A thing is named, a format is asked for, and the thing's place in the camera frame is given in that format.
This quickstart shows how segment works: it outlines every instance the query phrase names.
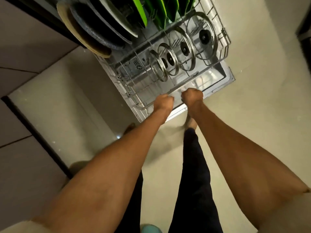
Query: teal fabric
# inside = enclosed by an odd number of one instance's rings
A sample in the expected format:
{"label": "teal fabric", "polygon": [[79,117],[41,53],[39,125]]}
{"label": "teal fabric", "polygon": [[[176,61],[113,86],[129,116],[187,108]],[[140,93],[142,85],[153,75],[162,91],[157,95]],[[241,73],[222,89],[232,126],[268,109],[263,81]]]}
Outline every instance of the teal fabric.
{"label": "teal fabric", "polygon": [[160,230],[160,228],[154,225],[145,225],[142,228],[141,233],[162,233],[162,231]]}

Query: person's right arm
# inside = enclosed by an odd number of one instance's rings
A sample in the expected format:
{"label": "person's right arm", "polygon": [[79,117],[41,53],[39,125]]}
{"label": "person's right arm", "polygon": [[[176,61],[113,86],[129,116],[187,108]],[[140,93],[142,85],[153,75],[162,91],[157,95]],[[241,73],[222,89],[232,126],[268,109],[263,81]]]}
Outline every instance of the person's right arm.
{"label": "person's right arm", "polygon": [[271,153],[226,125],[203,103],[203,93],[182,93],[211,152],[249,221],[258,229],[266,217],[308,186]]}

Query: beige tile floor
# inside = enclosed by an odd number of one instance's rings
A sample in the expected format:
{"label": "beige tile floor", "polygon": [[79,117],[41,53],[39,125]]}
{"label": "beige tile floor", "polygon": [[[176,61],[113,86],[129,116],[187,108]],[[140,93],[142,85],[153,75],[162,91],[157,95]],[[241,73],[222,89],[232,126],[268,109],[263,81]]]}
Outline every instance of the beige tile floor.
{"label": "beige tile floor", "polygon": [[[295,31],[310,1],[214,0],[232,41],[226,62],[236,81],[204,101],[228,125],[273,153],[309,186],[311,76]],[[35,79],[11,98],[33,124],[40,124],[38,129],[55,149],[61,147],[60,156],[67,165],[91,158],[96,149],[114,140],[135,120],[99,64],[81,48]],[[79,88],[78,93],[72,92],[73,87]],[[115,95],[110,102],[105,100],[107,93]],[[181,178],[185,117],[183,113],[160,128],[143,166],[141,223],[155,224],[163,232],[169,229]],[[72,139],[52,143],[61,132]],[[239,210],[199,129],[197,134],[211,171],[223,231],[255,232]]]}

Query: bare foot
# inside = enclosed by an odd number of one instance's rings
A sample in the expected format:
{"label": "bare foot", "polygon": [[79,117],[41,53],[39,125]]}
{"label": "bare foot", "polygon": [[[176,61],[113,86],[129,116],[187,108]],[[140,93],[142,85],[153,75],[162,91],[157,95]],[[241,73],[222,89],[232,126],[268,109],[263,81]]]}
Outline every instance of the bare foot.
{"label": "bare foot", "polygon": [[129,133],[129,132],[132,131],[135,127],[136,127],[135,123],[131,123],[131,124],[125,129],[123,135]]}
{"label": "bare foot", "polygon": [[187,115],[187,118],[186,118],[186,122],[185,122],[185,128],[186,128],[186,130],[187,130],[188,128],[193,128],[193,129],[195,130],[196,127],[197,127],[196,121],[195,121],[192,117],[190,117],[190,115],[188,114],[188,115]]}

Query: hand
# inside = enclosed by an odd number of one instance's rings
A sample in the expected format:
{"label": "hand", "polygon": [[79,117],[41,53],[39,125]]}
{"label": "hand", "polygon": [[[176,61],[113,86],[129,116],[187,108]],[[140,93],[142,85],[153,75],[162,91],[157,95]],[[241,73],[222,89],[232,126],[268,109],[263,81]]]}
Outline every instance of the hand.
{"label": "hand", "polygon": [[174,97],[169,96],[168,94],[159,95],[154,101],[153,112],[156,113],[161,111],[163,114],[163,123],[165,123],[167,117],[173,110]]}
{"label": "hand", "polygon": [[203,103],[203,92],[195,88],[188,88],[181,93],[181,99],[187,105],[188,110],[191,110],[194,105]]}

